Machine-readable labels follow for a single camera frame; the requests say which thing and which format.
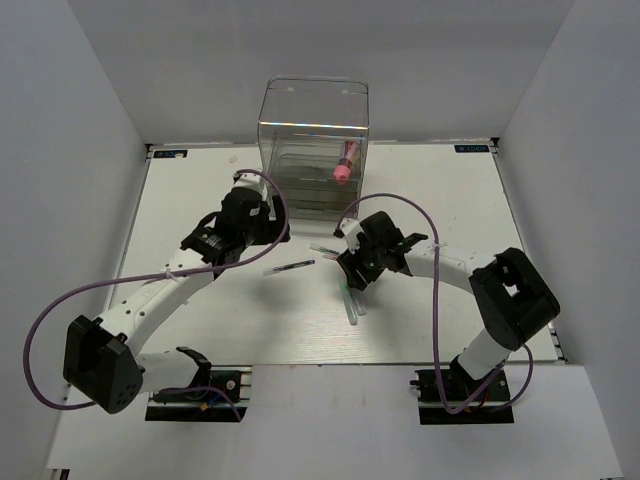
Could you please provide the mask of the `orange capped highlighter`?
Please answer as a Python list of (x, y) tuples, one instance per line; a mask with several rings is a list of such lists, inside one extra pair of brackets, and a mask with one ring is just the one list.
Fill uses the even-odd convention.
[(362, 292), (357, 289), (351, 290), (351, 296), (358, 316), (364, 316), (367, 313), (366, 305)]

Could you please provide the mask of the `pink glue stick tube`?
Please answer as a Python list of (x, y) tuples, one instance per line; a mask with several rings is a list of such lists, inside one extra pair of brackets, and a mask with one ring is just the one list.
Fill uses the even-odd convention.
[(344, 185), (350, 179), (353, 166), (358, 160), (359, 146), (355, 141), (346, 141), (341, 151), (341, 157), (333, 171), (334, 180)]

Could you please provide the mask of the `clear organizer top lid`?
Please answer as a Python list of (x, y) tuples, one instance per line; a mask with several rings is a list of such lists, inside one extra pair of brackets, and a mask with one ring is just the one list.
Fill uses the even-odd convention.
[(296, 135), (367, 142), (369, 134), (367, 82), (282, 75), (267, 82), (257, 123), (261, 145)]

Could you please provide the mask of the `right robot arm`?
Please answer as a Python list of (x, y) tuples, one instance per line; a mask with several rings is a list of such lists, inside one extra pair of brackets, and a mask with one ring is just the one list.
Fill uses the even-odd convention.
[(363, 291), (389, 271), (473, 296), (483, 328), (449, 367), (452, 388), (463, 398), (484, 391), (492, 371), (560, 313), (559, 301), (518, 248), (494, 255), (456, 250), (426, 234), (404, 235), (384, 211), (346, 220), (334, 236), (346, 243), (337, 262), (351, 288)]

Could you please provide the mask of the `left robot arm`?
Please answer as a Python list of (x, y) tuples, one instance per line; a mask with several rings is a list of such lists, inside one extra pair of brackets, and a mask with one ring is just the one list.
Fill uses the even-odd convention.
[(287, 242), (288, 208), (249, 187), (235, 187), (222, 207), (203, 217), (180, 243), (158, 277), (94, 319), (77, 317), (68, 327), (63, 377), (109, 414), (124, 410), (141, 393), (158, 391), (199, 399), (213, 391), (211, 363), (178, 346), (143, 355), (152, 334), (181, 306), (241, 266), (251, 246), (274, 248)]

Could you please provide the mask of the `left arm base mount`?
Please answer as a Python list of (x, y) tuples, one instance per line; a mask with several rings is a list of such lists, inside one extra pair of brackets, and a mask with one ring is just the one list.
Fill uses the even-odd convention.
[(239, 423), (249, 407), (251, 367), (213, 368), (207, 389), (193, 392), (153, 392), (145, 420), (169, 423)]

